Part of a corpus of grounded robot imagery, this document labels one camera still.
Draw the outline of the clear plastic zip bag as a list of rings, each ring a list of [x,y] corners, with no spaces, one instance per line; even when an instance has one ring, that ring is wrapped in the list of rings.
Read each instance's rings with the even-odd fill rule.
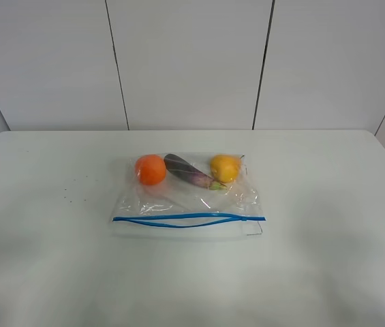
[[[162,159],[169,153],[159,155]],[[142,185],[133,158],[125,171],[121,192],[111,221],[119,234],[131,236],[230,238],[259,236],[266,217],[260,196],[252,183],[245,156],[225,153],[172,153],[201,172],[211,175],[210,161],[216,155],[241,157],[241,171],[224,190],[203,189],[175,177],[166,169],[165,179],[152,186]]]

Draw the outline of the purple eggplant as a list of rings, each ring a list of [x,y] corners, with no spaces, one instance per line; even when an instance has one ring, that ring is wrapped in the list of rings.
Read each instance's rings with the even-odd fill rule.
[[[191,185],[211,191],[227,188],[223,183],[201,172],[178,155],[167,154],[164,157],[164,163],[169,173]]]

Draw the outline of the yellow lemon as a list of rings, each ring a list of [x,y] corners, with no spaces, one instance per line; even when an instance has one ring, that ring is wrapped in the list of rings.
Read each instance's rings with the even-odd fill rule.
[[[241,171],[241,157],[216,155],[210,161],[211,175],[221,183],[232,183]]]

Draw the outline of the orange fruit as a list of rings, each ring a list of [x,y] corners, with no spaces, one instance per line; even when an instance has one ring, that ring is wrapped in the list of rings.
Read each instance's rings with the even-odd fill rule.
[[[144,155],[136,161],[135,173],[142,185],[157,185],[166,177],[166,165],[159,155]]]

